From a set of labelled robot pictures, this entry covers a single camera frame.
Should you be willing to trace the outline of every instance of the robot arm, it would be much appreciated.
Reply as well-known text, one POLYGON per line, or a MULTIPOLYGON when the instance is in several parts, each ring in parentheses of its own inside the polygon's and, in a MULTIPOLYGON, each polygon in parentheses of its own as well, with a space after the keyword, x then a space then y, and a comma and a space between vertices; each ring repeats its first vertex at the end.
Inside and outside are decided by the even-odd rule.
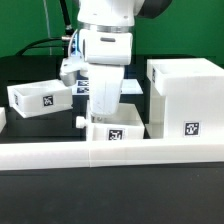
POLYGON ((92 116, 107 117, 116 113, 124 66, 131 62, 130 30, 134 16, 155 18, 171 1, 75 0, 80 7, 77 52, 64 59, 61 78, 67 80, 66 76, 77 70, 89 77, 92 116))

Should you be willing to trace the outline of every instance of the white bin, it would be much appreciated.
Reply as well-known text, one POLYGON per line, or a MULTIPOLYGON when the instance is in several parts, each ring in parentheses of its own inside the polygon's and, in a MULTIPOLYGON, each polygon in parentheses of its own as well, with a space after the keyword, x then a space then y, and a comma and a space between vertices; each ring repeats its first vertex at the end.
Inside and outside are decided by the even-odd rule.
POLYGON ((222 68, 206 59, 148 60, 147 75, 152 138, 223 138, 222 68))
POLYGON ((0 107, 0 133, 6 124, 5 109, 0 107))
POLYGON ((77 125, 87 126, 87 141, 143 139, 145 127, 134 104, 120 103, 114 116, 102 120, 93 121, 89 112, 88 102, 87 119, 77 125))
POLYGON ((7 89, 10 107, 24 118, 72 108, 72 90, 56 79, 7 89))

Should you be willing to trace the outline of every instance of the white container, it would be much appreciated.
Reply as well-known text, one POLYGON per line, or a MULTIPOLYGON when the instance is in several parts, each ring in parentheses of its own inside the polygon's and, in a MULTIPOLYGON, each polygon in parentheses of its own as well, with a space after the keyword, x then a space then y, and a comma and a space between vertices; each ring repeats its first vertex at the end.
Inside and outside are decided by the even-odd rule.
POLYGON ((5 109, 0 107, 0 133, 6 124, 5 109))
POLYGON ((57 79, 7 89, 10 107, 24 118, 72 108, 72 90, 57 79))
POLYGON ((224 136, 222 68, 206 59, 148 60, 147 75, 152 138, 224 136))
POLYGON ((88 102, 86 120, 79 117, 76 123, 79 128, 87 126, 87 141, 143 139, 145 130, 134 104, 120 103, 114 116, 102 120, 93 120, 88 102))

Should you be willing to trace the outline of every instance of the green backdrop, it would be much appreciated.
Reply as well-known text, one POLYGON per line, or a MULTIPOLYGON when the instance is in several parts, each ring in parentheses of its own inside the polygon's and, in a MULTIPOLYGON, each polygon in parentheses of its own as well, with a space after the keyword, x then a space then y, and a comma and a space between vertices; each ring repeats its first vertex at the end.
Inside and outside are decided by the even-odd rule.
MULTIPOLYGON (((51 36, 64 32, 59 0, 46 0, 51 36)), ((67 0, 74 27, 78 9, 67 0)), ((0 56, 15 54, 32 41, 47 37, 43 0, 0 1, 0 56)), ((137 18, 135 54, 189 54, 224 66, 224 1, 173 0, 167 11, 150 20, 137 18)), ((32 50, 29 54, 49 54, 32 50)), ((62 54, 61 50, 53 54, 62 54)))

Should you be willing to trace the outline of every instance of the black cable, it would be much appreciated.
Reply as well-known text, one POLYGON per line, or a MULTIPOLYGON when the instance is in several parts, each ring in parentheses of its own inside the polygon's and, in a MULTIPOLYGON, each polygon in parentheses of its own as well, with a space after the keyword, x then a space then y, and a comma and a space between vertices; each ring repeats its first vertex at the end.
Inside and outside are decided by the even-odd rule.
POLYGON ((24 50, 23 54, 26 51, 31 50, 31 49, 42 49, 42 48, 50 48, 50 47, 53 47, 53 48, 57 48, 57 47, 63 48, 63 45, 33 46, 33 47, 26 48, 26 50, 24 50))
POLYGON ((27 51, 28 49, 34 47, 35 45, 42 44, 42 43, 47 43, 47 42, 59 41, 59 40, 61 40, 60 37, 52 37, 52 38, 46 38, 46 39, 34 41, 33 43, 28 44, 26 47, 24 47, 23 49, 21 49, 20 51, 18 51, 15 55, 16 56, 21 56, 21 55, 23 55, 23 53, 25 51, 27 51))
POLYGON ((60 4, 61 4, 62 15, 64 18, 64 23, 65 23, 65 33, 66 33, 66 35, 72 35, 74 30, 73 30, 71 22, 70 22, 66 1, 60 0, 60 4))

